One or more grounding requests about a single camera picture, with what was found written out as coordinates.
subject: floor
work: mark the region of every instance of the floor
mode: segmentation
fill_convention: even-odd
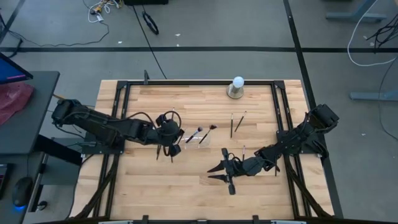
[[[97,3],[85,1],[89,5]],[[351,91],[378,91],[389,65],[354,65],[344,50],[355,23],[325,19],[326,12],[353,11],[361,1],[290,0],[289,3],[298,39],[306,49],[303,57],[315,100],[328,104],[340,117],[338,127],[326,135],[326,143],[343,215],[398,222],[398,142],[382,130],[377,102],[351,101],[348,97]],[[20,10],[14,17],[17,6]],[[88,10],[81,0],[2,0],[0,8],[6,22],[11,18],[11,30],[38,44],[89,42],[98,40],[106,32],[105,26],[87,21]],[[141,6],[136,9],[141,13]],[[152,34],[140,18],[142,25],[151,46],[157,47],[155,55],[169,79],[237,75],[246,79],[303,79],[282,0],[170,0],[165,6],[146,6],[146,11],[157,22],[160,34]],[[360,24],[352,47],[370,48],[370,41],[364,36],[372,35],[392,19],[398,13],[398,6],[394,0],[378,1],[371,12],[383,13],[388,19],[378,24]],[[59,71],[56,94],[76,98],[86,105],[95,104],[103,79],[141,79],[144,70],[151,79],[163,79],[148,52],[134,11],[128,7],[111,7],[110,14],[103,13],[103,17],[109,25],[109,35],[100,43],[38,49],[25,41],[22,46],[27,52],[18,53],[13,60],[26,70]],[[15,47],[17,42],[8,34],[0,50]],[[386,47],[397,47],[397,43],[389,42]],[[173,48],[162,50],[162,47]],[[184,47],[196,48],[189,51]],[[209,47],[210,51],[200,47]],[[283,52],[270,50],[275,49],[273,47],[283,48]],[[394,58],[396,53],[352,55],[357,62],[374,63]],[[398,76],[394,74],[397,72],[398,63],[391,68],[383,91],[396,88]],[[54,108],[55,100],[49,110]],[[381,103],[381,108],[386,129],[398,136],[396,103]],[[41,133],[48,137],[71,137],[51,125],[50,113]],[[66,209],[64,213],[57,213],[59,219],[65,218],[72,204],[73,189],[64,187],[44,192],[65,197],[59,203],[64,203]]]

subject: white ball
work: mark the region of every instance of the white ball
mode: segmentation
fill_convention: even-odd
[[[235,88],[241,88],[244,84],[244,79],[242,77],[235,77],[232,83]]]

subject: wooden table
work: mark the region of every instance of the wooden table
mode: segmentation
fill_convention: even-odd
[[[117,80],[101,82],[97,111],[111,114],[116,83]],[[292,120],[298,125],[307,111],[302,84],[300,80],[285,80],[285,85]],[[173,164],[162,154],[156,161],[155,146],[126,142],[125,153],[119,161],[111,219],[140,220],[143,215],[149,215],[151,220],[250,220],[253,215],[259,215],[260,219],[293,218],[283,159],[278,160],[281,172],[277,177],[272,169],[255,177],[235,178],[236,195],[229,195],[224,182],[207,178],[207,170],[223,158],[222,147],[241,157],[245,145],[248,158],[262,146],[276,142],[277,121],[271,89],[245,86],[244,91],[240,100],[232,100],[226,95],[226,86],[133,86],[127,116],[145,111],[156,119],[175,107],[187,133],[198,126],[206,131],[210,124],[217,124],[219,128],[211,132],[208,147],[183,149],[174,157]],[[231,113],[236,126],[245,110],[248,111],[245,119],[230,139]],[[96,190],[102,157],[93,156],[81,168],[71,216],[81,211]],[[314,154],[302,154],[300,158],[307,188],[318,203],[333,214],[320,159]],[[300,214],[304,215],[298,188],[296,193]],[[103,214],[105,202],[101,205],[100,214]]]

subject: computer monitor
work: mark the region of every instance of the computer monitor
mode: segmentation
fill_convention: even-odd
[[[33,75],[0,53],[0,84],[32,79]]]

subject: blue light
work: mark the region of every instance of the blue light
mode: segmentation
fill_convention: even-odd
[[[26,205],[21,206],[21,207],[14,206],[15,210],[17,210],[18,212],[23,211],[25,209],[25,207],[26,207]]]

